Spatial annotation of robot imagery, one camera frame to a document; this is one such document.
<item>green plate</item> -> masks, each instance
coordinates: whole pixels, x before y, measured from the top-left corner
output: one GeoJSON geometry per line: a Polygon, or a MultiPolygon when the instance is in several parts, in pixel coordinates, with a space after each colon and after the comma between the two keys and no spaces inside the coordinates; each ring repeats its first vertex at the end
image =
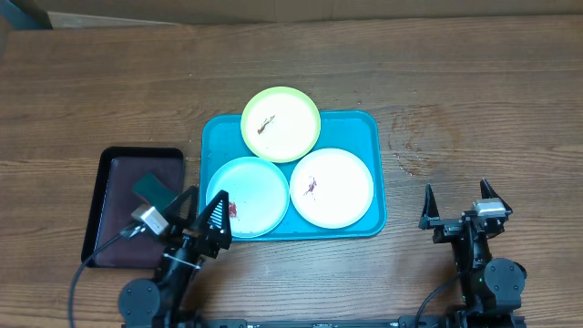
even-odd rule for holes
{"type": "Polygon", "coordinates": [[[271,87],[255,95],[243,110],[243,140],[258,157],[274,163],[306,155],[320,135],[320,112],[292,87],[271,87]]]}

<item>plate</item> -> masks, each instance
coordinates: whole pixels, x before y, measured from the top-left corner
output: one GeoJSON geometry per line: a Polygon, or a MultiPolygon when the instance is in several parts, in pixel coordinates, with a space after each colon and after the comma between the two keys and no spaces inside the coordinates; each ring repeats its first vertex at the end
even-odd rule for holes
{"type": "Polygon", "coordinates": [[[274,163],[286,163],[313,148],[320,135],[320,113],[300,90],[271,87],[249,101],[240,130],[253,154],[274,163]]]}
{"type": "Polygon", "coordinates": [[[207,187],[207,204],[221,190],[229,193],[234,237],[253,238],[271,231],[290,204],[290,188],[281,170],[256,157],[234,159],[220,167],[207,187]]]}
{"type": "Polygon", "coordinates": [[[320,149],[296,166],[290,180],[291,202],[308,222],[339,229],[357,222],[373,202],[371,172],[354,154],[320,149]]]}

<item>cable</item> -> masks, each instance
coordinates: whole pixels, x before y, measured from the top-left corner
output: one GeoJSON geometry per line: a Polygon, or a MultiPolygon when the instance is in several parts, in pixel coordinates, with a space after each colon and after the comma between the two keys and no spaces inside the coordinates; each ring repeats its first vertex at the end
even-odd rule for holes
{"type": "Polygon", "coordinates": [[[73,297],[75,296],[75,285],[77,285],[77,281],[79,280],[79,276],[81,276],[81,272],[83,271],[83,269],[85,269],[87,264],[95,258],[96,255],[98,255],[105,248],[111,246],[111,244],[113,244],[114,242],[118,241],[121,237],[122,237],[122,235],[119,234],[116,237],[110,239],[105,244],[99,246],[93,252],[93,254],[91,254],[89,257],[87,257],[83,261],[83,263],[81,263],[81,266],[79,266],[79,269],[77,269],[77,272],[75,272],[75,276],[73,277],[73,281],[71,282],[71,289],[69,290],[68,316],[69,316],[69,326],[71,328],[75,328],[75,323],[73,322],[73,297]]]}
{"type": "Polygon", "coordinates": [[[467,224],[467,234],[468,234],[467,238],[468,238],[468,242],[470,243],[468,267],[465,269],[465,271],[459,272],[454,278],[451,278],[447,282],[444,282],[441,286],[435,288],[435,290],[432,293],[430,293],[429,296],[427,296],[427,298],[423,301],[423,303],[419,307],[419,310],[417,310],[417,314],[415,315],[414,328],[419,328],[419,319],[421,319],[421,313],[423,313],[423,311],[425,310],[425,306],[427,306],[427,304],[431,301],[431,299],[433,299],[438,293],[440,293],[445,288],[447,288],[447,287],[451,286],[452,284],[454,284],[455,282],[457,282],[457,280],[460,279],[464,274],[470,273],[474,269],[474,239],[472,237],[472,225],[471,225],[471,223],[469,223],[470,221],[467,221],[467,222],[468,222],[468,224],[467,224]]]}

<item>green rim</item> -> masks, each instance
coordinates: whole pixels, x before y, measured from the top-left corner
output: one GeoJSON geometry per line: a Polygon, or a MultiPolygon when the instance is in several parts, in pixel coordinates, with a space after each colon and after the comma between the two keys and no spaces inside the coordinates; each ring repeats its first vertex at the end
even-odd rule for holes
{"type": "Polygon", "coordinates": [[[253,152],[253,154],[257,155],[258,157],[260,157],[262,159],[267,159],[268,161],[271,161],[274,163],[287,163],[287,162],[291,162],[291,161],[294,161],[296,159],[300,159],[301,157],[303,157],[305,154],[310,152],[310,150],[312,150],[313,146],[316,144],[316,141],[318,141],[318,137],[320,136],[320,112],[318,111],[316,104],[313,103],[313,101],[310,99],[310,97],[308,97],[308,95],[304,94],[300,90],[294,89],[293,87],[270,87],[270,88],[265,89],[262,92],[258,93],[251,100],[249,100],[249,102],[247,103],[247,106],[245,106],[245,109],[243,110],[243,115],[242,115],[241,120],[240,120],[240,132],[243,135],[243,140],[245,141],[245,144],[247,145],[247,147],[249,147],[249,149],[253,152]],[[246,128],[247,127],[247,119],[249,118],[249,113],[250,113],[251,109],[254,108],[255,105],[257,105],[257,103],[259,101],[263,100],[264,98],[266,98],[268,96],[272,96],[272,95],[276,95],[276,94],[287,94],[287,95],[291,95],[291,96],[297,97],[298,99],[302,100],[304,103],[306,103],[308,105],[308,107],[310,108],[310,111],[312,112],[313,117],[316,121],[316,133],[314,134],[314,137],[313,137],[312,142],[310,143],[310,146],[308,146],[307,149],[305,149],[299,155],[294,156],[293,158],[274,159],[272,157],[269,157],[269,156],[261,153],[253,145],[251,145],[251,143],[247,139],[247,128],[246,128]]]}

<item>wood grain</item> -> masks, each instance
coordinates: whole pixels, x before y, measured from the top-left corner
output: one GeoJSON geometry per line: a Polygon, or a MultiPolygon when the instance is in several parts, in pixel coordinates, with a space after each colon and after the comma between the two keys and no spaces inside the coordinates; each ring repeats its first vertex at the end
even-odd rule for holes
{"type": "MultiPolygon", "coordinates": [[[[529,327],[583,326],[583,17],[13,32],[0,66],[0,323],[64,326],[99,155],[181,148],[273,86],[361,108],[382,142],[389,218],[367,240],[238,243],[186,306],[209,318],[379,319],[414,313],[454,274],[416,228],[424,185],[459,215],[488,177],[515,209],[495,257],[527,267],[529,327]]],[[[148,271],[87,270],[79,326],[118,327],[119,289],[148,271]]],[[[447,292],[429,313],[461,302],[447,292]]]]}

